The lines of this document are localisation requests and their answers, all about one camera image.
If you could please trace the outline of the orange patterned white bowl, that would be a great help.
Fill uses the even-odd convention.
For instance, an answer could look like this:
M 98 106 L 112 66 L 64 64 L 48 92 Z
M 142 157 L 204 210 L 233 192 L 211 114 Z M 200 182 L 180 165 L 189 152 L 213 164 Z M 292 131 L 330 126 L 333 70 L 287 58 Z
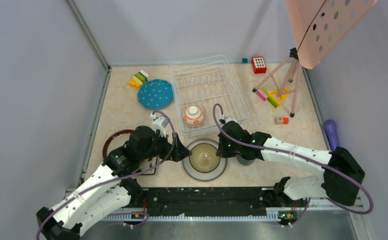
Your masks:
M 182 121 L 188 126 L 199 126 L 205 120 L 204 111 L 197 105 L 190 105 L 185 108 Z

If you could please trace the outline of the brown flower glazed bowl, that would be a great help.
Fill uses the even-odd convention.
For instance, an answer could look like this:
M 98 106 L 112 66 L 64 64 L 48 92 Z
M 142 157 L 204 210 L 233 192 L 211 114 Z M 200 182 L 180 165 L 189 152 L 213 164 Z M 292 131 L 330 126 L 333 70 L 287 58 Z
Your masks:
M 208 143 L 200 143 L 191 150 L 189 163 L 198 172 L 209 173 L 215 170 L 219 163 L 220 157 L 216 155 L 217 149 Z

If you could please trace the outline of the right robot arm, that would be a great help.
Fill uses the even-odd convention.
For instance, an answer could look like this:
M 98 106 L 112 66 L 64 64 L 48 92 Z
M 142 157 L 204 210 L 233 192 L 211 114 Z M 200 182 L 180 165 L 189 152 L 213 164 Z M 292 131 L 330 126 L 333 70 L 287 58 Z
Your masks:
M 343 147 L 325 151 L 305 148 L 268 133 L 249 133 L 233 120 L 221 127 L 218 156 L 277 162 L 308 172 L 307 177 L 284 177 L 276 184 L 279 189 L 275 200 L 281 206 L 302 198 L 326 197 L 350 207 L 365 176 L 355 158 Z

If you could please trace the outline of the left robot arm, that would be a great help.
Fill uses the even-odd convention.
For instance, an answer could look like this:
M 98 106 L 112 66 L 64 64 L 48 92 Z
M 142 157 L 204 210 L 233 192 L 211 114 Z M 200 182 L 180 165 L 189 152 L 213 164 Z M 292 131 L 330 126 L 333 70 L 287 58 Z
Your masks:
M 140 162 L 153 158 L 179 162 L 191 155 L 177 133 L 172 137 L 172 143 L 168 143 L 165 134 L 148 126 L 131 131 L 125 144 L 111 151 L 72 194 L 36 213 L 36 239 L 44 236 L 48 240 L 78 240 L 118 208 L 139 205 L 143 189 L 134 178 Z

